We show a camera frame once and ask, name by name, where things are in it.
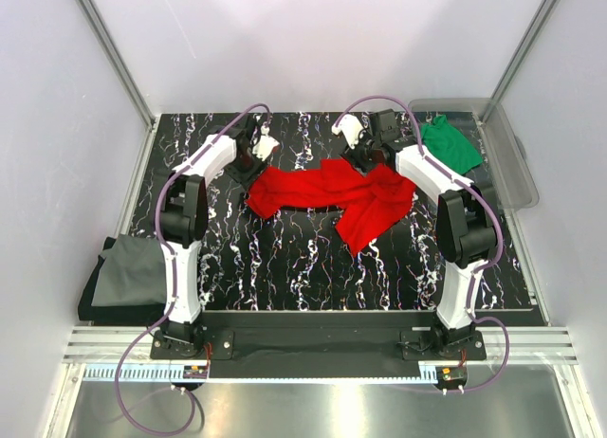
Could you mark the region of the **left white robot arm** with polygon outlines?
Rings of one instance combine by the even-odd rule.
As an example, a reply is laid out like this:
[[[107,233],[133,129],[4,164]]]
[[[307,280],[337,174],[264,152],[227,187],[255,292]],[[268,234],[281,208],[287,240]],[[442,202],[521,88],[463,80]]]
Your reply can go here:
[[[160,189],[154,225],[165,261],[167,301],[162,335],[186,358],[198,356],[205,336],[196,329],[197,263],[209,220],[207,188],[221,172],[249,190],[278,146],[266,122],[248,120],[207,136],[203,145],[167,176]]]

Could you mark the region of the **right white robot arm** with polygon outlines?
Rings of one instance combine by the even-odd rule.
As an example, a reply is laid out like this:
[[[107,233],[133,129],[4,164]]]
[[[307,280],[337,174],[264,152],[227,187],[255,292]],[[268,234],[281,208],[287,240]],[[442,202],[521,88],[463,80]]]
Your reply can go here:
[[[345,138],[342,155],[359,172],[367,174],[383,164],[414,182],[437,206],[435,239],[446,269],[428,341],[437,356],[456,356],[472,339],[473,302],[483,273],[503,250],[493,186],[476,184],[450,169],[423,145],[420,133],[403,136],[391,109],[372,114],[367,126],[343,113],[332,133]]]

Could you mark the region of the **red t shirt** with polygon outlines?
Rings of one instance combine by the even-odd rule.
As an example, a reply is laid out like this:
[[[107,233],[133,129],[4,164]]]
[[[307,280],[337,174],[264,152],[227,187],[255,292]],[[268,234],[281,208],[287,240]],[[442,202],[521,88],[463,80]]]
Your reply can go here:
[[[248,206],[267,219],[282,208],[339,208],[336,231],[356,256],[405,217],[415,183],[380,164],[363,175],[344,159],[324,159],[318,169],[267,168],[248,192]]]

